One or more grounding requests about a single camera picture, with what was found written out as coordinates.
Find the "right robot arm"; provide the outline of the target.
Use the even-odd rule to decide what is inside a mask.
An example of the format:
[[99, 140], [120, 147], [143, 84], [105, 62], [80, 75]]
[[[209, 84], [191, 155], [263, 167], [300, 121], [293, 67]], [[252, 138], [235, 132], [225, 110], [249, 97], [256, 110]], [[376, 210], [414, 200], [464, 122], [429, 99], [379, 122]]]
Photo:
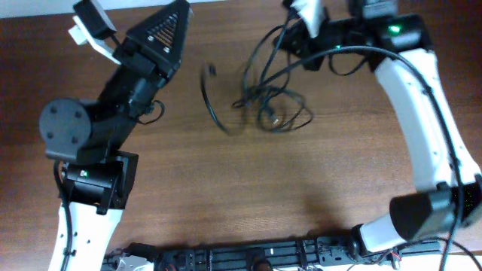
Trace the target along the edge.
[[393, 198], [389, 212], [352, 229], [352, 257], [386, 251], [481, 219], [481, 170], [467, 151], [438, 77], [423, 19], [400, 15], [395, 1], [350, 1], [349, 18], [332, 20], [321, 1], [286, 1], [297, 17], [280, 47], [316, 71], [339, 53], [365, 57], [404, 134], [415, 193]]

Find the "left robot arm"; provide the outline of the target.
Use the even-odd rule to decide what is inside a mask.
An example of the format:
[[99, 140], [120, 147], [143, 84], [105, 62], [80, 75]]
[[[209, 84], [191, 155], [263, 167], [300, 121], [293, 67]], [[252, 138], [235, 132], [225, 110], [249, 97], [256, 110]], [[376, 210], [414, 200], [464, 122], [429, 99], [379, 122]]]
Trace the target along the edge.
[[39, 118], [59, 192], [59, 225], [51, 270], [99, 270], [133, 189], [139, 157], [122, 151], [135, 126], [160, 106], [157, 92], [182, 63], [192, 10], [163, 6], [113, 46], [116, 29], [96, 1], [74, 6], [69, 34], [117, 65], [99, 97], [53, 99]]

